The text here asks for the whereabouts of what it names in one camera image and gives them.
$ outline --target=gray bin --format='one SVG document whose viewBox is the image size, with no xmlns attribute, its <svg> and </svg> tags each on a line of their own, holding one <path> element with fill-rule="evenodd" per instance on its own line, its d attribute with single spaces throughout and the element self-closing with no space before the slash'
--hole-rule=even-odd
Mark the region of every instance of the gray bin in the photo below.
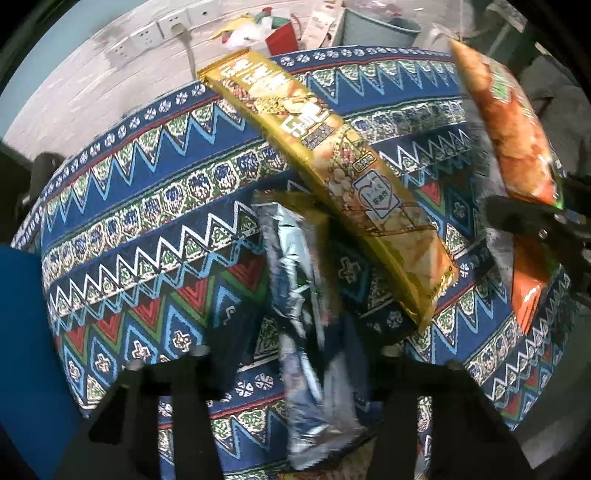
<svg viewBox="0 0 591 480">
<path fill-rule="evenodd" d="M 421 33 L 421 26 L 405 18 L 397 19 L 397 23 L 398 25 L 390 25 L 347 9 L 342 44 L 411 47 Z"/>
</svg>

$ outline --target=fabric surface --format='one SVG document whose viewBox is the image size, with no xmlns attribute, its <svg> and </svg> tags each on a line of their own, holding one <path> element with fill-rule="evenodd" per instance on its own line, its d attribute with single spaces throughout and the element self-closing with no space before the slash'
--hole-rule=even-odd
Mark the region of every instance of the fabric surface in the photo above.
<svg viewBox="0 0 591 480">
<path fill-rule="evenodd" d="M 339 47 L 275 60 L 372 143 L 414 192 L 460 268 L 431 327 L 402 347 L 425 362 L 462 361 L 514 428 L 560 360 L 571 329 L 569 281 L 563 272 L 551 281 L 524 335 L 479 224 L 451 58 Z M 284 389 L 277 331 L 266 314 L 254 189 L 305 187 L 254 127 L 197 82 L 131 115 L 65 162 L 14 239 L 43 256 L 50 328 L 85 416 L 133 358 L 176 358 L 203 342 L 206 325 L 239 346 L 220 359 L 229 370 L 239 366 L 226 398 L 210 403 L 229 479 L 273 478 L 286 467 Z M 343 299 L 377 349 L 400 329 L 412 330 L 379 268 L 346 235 L 335 235 L 331 250 Z M 163 398 L 164 478 L 174 475 L 172 408 Z M 374 404 L 359 398 L 356 408 L 367 426 L 379 421 Z M 428 398 L 420 399 L 418 415 L 420 473 L 430 456 Z M 367 458 L 369 448 L 351 455 Z M 360 467 L 345 459 L 337 472 L 319 476 L 355 478 L 363 476 Z"/>
</svg>

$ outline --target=plastic bag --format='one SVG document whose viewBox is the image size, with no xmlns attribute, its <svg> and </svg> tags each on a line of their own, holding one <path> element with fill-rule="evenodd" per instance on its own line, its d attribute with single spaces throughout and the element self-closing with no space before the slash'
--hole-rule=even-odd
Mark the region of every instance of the plastic bag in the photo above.
<svg viewBox="0 0 591 480">
<path fill-rule="evenodd" d="M 329 217 L 310 194 L 256 192 L 289 422 L 288 457 L 302 470 L 365 429 L 355 412 L 343 351 L 345 325 L 326 259 Z"/>
<path fill-rule="evenodd" d="M 450 46 L 473 99 L 466 102 L 465 111 L 475 142 L 478 201 L 503 195 L 561 208 L 560 162 L 517 80 L 503 65 L 466 45 L 452 40 Z M 536 239 L 490 228 L 486 234 L 487 246 L 511 291 L 517 322 L 527 333 L 557 265 Z"/>
<path fill-rule="evenodd" d="M 230 50 L 245 48 L 254 45 L 273 33 L 272 28 L 256 23 L 244 23 L 232 32 L 224 45 Z"/>
</svg>

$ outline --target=foil packaging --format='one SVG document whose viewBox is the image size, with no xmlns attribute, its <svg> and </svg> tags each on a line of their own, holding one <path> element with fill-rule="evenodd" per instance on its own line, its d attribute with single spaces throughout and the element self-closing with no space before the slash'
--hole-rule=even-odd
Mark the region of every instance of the foil packaging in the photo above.
<svg viewBox="0 0 591 480">
<path fill-rule="evenodd" d="M 327 261 L 329 217 L 310 194 L 256 192 L 289 423 L 288 457 L 302 470 L 363 435 L 343 350 L 342 309 Z"/>
</svg>

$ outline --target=snack bag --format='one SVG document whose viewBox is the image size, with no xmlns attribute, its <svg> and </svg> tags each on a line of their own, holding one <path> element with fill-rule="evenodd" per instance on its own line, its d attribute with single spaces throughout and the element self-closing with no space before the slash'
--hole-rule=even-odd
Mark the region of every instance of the snack bag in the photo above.
<svg viewBox="0 0 591 480">
<path fill-rule="evenodd" d="M 555 168 L 560 164 L 517 80 L 495 60 L 460 42 L 450 42 L 457 70 L 478 107 L 496 156 L 496 161 L 489 159 L 474 165 L 476 173 L 483 176 L 482 194 L 506 191 L 512 197 L 562 208 Z M 487 142 L 483 140 L 486 133 L 479 129 L 477 116 L 470 119 L 468 115 L 468 126 L 471 136 L 480 138 L 482 147 L 482 142 Z M 480 159 L 485 159 L 487 147 L 480 150 Z M 537 240 L 511 237 L 505 232 L 492 232 L 487 243 L 512 291 L 517 321 L 527 332 L 550 279 L 551 259 Z"/>
<path fill-rule="evenodd" d="M 261 129 L 382 262 L 397 300 L 425 328 L 457 268 L 436 227 L 385 161 L 313 92 L 256 52 L 227 56 L 200 75 Z"/>
<path fill-rule="evenodd" d="M 329 217 L 305 193 L 255 192 L 252 206 L 267 251 L 280 333 L 288 455 L 302 470 L 365 431 L 349 382 L 336 273 L 327 261 Z"/>
</svg>

